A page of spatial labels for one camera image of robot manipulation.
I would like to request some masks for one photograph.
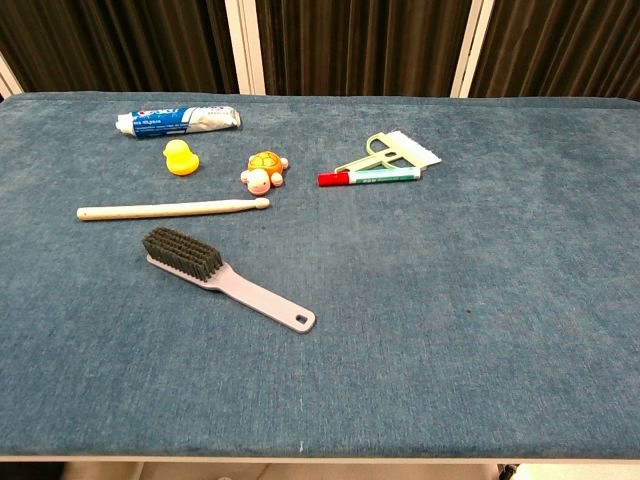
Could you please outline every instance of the drumstick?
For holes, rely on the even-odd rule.
[[[165,203],[160,205],[129,205],[121,207],[81,207],[76,212],[78,219],[124,220],[128,218],[181,217],[184,215],[208,215],[232,213],[252,208],[269,206],[268,198],[253,200],[216,200],[211,202]]]

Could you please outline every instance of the brush handle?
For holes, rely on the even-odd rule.
[[[316,321],[312,311],[241,277],[226,263],[208,284],[298,333],[308,332]]]
[[[180,217],[232,213],[252,208],[267,208],[268,198],[253,200],[216,200],[211,202],[129,205],[122,207],[82,207],[76,212],[80,220],[124,220],[130,218]]]

